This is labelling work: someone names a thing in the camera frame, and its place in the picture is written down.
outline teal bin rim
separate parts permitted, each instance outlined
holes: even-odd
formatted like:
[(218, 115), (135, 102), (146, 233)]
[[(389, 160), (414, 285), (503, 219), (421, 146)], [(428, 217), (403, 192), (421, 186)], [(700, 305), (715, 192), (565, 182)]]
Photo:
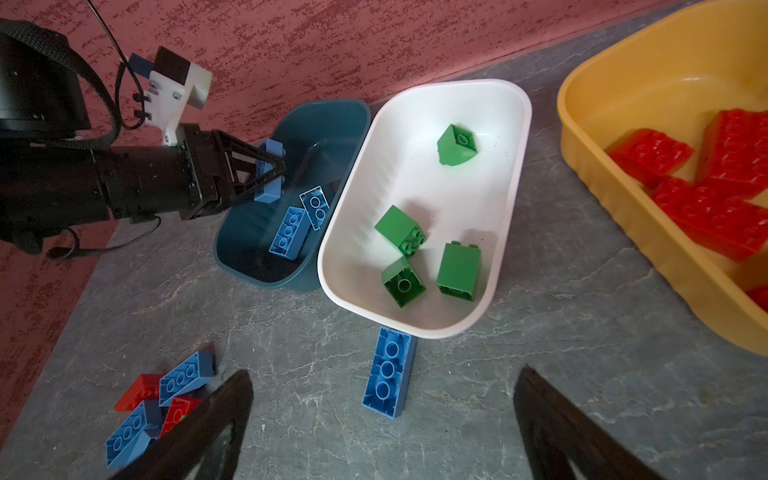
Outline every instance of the teal bin rim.
[[(216, 232), (216, 240), (214, 241), (214, 259), (216, 260), (216, 265), (218, 265), (219, 268), (221, 268), (225, 272), (235, 276), (236, 278), (239, 278), (241, 280), (245, 280), (248, 283), (252, 283), (253, 285), (261, 286), (261, 287), (267, 288), (267, 289), (276, 289), (276, 288), (280, 288), (282, 286), (284, 286), (286, 288), (290, 288), (290, 285), (288, 285), (288, 283), (291, 282), (291, 280), (294, 280), (295, 278), (297, 278), (299, 275), (302, 275), (303, 273), (305, 273), (304, 270), (310, 265), (310, 262), (314, 263), (314, 266), (315, 266), (315, 268), (314, 268), (315, 276), (317, 276), (317, 255), (318, 255), (318, 252), (319, 252), (319, 247), (320, 247), (320, 244), (323, 242), (323, 237), (326, 234), (326, 229), (328, 228), (328, 224), (330, 223), (330, 218), (333, 216), (334, 212), (336, 211), (336, 204), (339, 203), (339, 198), (341, 197), (341, 193), (344, 191), (344, 187), (346, 186), (346, 182), (349, 179), (349, 174), (352, 173), (352, 169), (355, 167), (355, 163), (357, 162), (357, 157), (358, 157), (358, 155), (360, 153), (360, 149), (362, 148), (362, 144), (363, 144), (363, 142), (366, 141), (366, 138), (368, 137), (368, 131), (369, 131), (370, 127), (371, 127), (371, 108), (369, 107), (369, 105), (366, 102), (364, 102), (362, 100), (359, 100), (358, 98), (328, 98), (328, 99), (325, 99), (325, 100), (315, 100), (315, 101), (304, 102), (304, 103), (298, 105), (297, 107), (295, 107), (293, 110), (289, 111), (283, 117), (283, 119), (284, 119), (284, 118), (290, 116), (292, 113), (294, 113), (294, 112), (296, 112), (298, 110), (302, 110), (304, 108), (308, 108), (308, 107), (311, 107), (313, 105), (328, 104), (328, 103), (338, 104), (338, 103), (341, 103), (341, 102), (349, 102), (349, 103), (353, 103), (353, 104), (358, 104), (361, 107), (363, 107), (363, 109), (364, 109), (364, 111), (366, 113), (366, 128), (365, 128), (365, 133), (360, 136), (360, 140), (359, 140), (357, 146), (355, 147), (355, 153), (353, 154), (353, 158), (349, 162), (349, 166), (346, 168), (346, 171), (344, 172), (344, 175), (342, 176), (342, 181), (339, 184), (338, 194), (335, 194), (333, 196), (333, 201), (331, 201), (330, 204), (329, 204), (328, 216), (326, 217), (326, 221), (323, 223), (323, 226), (319, 230), (320, 231), (320, 239), (319, 239), (319, 241), (317, 243), (317, 247), (315, 248), (315, 250), (311, 254), (307, 255), (304, 258), (304, 261), (290, 275), (288, 275), (287, 277), (285, 277), (285, 278), (283, 278), (281, 280), (277, 280), (276, 282), (263, 282), (261, 280), (257, 280), (255, 278), (253, 278), (252, 276), (248, 276), (245, 273), (240, 272), (239, 270), (235, 270), (231, 266), (228, 266), (228, 265), (226, 265), (225, 263), (223, 263), (221, 261), (221, 259), (219, 258), (219, 249), (218, 249), (219, 236), (221, 235), (221, 229), (224, 226), (224, 224), (227, 222), (227, 218), (232, 213), (231, 210), (230, 210), (230, 211), (227, 211), (227, 215), (224, 217), (224, 220), (221, 222), (221, 225), (219, 226), (219, 229)], [(275, 129), (273, 130), (272, 134), (270, 135), (270, 137), (272, 135), (274, 135), (275, 131), (277, 131), (277, 129), (280, 127), (280, 123), (283, 122), (283, 119), (280, 120), (280, 122), (275, 127)], [(311, 290), (304, 290), (304, 289), (300, 289), (300, 290), (301, 291), (314, 291), (314, 290), (317, 290), (318, 288), (320, 288), (319, 279), (317, 279), (317, 281), (316, 281), (316, 286), (314, 288), (312, 288)]]

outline red block with studs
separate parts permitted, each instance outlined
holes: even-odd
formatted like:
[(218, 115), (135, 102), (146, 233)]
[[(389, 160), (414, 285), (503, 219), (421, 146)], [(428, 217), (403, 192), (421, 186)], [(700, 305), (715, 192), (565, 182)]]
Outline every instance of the red block with studs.
[(664, 132), (641, 128), (606, 151), (621, 170), (650, 189), (680, 167), (694, 149)]
[(115, 412), (133, 412), (142, 401), (158, 398), (161, 378), (162, 375), (139, 375), (125, 395), (114, 404)]
[(758, 286), (746, 293), (757, 306), (768, 312), (768, 286)]
[(170, 407), (168, 408), (168, 415), (165, 416), (165, 423), (163, 423), (163, 429), (160, 432), (160, 436), (170, 432), (178, 422), (181, 422), (181, 419), (183, 419), (184, 416), (189, 415), (192, 410), (195, 410), (201, 403), (202, 400), (191, 399), (186, 396), (174, 397), (174, 401), (171, 402)]
[(721, 111), (707, 125), (697, 182), (729, 197), (768, 188), (768, 111)]
[(691, 240), (730, 259), (746, 260), (768, 240), (768, 209), (712, 187), (669, 177), (651, 198)]

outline green brick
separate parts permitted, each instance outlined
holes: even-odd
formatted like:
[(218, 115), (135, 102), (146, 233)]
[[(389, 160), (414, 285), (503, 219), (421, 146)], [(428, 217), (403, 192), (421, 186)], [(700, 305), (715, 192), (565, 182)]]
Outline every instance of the green brick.
[(413, 255), (427, 239), (419, 224), (394, 205), (376, 224), (376, 230), (406, 257)]
[(437, 274), (437, 286), (446, 295), (475, 301), (475, 285), (480, 274), (481, 253), (477, 245), (463, 247), (459, 242), (445, 244)]
[(427, 290), (405, 257), (386, 267), (382, 283), (400, 308)]
[(440, 163), (450, 166), (463, 164), (478, 154), (472, 132), (454, 124), (449, 125), (437, 141), (437, 151)]

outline gray marble tabletop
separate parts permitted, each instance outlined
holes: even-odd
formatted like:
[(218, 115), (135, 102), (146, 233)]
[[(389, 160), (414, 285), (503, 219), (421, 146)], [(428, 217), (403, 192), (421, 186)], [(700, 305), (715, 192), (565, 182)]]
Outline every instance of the gray marble tabletop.
[[(511, 395), (531, 365), (651, 468), (765, 478), (768, 359), (705, 327), (559, 153), (560, 83), (666, 15), (636, 18), (463, 78), (505, 78), (534, 108), (502, 272), (470, 330), (420, 340), (402, 416), (360, 405), (378, 324), (220, 270), (223, 217), (163, 227), (105, 257), (0, 452), (0, 478), (107, 478), (112, 410), (137, 375), (196, 349), (255, 399), (237, 478), (530, 478)], [(126, 223), (113, 241), (143, 231)]]

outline red textured backdrop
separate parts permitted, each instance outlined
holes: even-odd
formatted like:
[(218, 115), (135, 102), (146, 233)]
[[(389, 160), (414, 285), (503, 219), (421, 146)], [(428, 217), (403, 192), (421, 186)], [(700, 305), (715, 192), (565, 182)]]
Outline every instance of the red textured backdrop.
[[(185, 121), (243, 140), (266, 136), (288, 110), (319, 98), (374, 101), (666, 0), (108, 0), (96, 1), (126, 55), (158, 45), (214, 73), (203, 111)], [(0, 15), (69, 37), (108, 88), (118, 56), (81, 0), (0, 0)], [(131, 83), (124, 81), (123, 105)], [(106, 112), (87, 95), (95, 133)], [(120, 144), (159, 144), (160, 132), (124, 132)], [(103, 246), (114, 226), (89, 227)], [(0, 246), (0, 445), (29, 394), (94, 260), (67, 265)]]

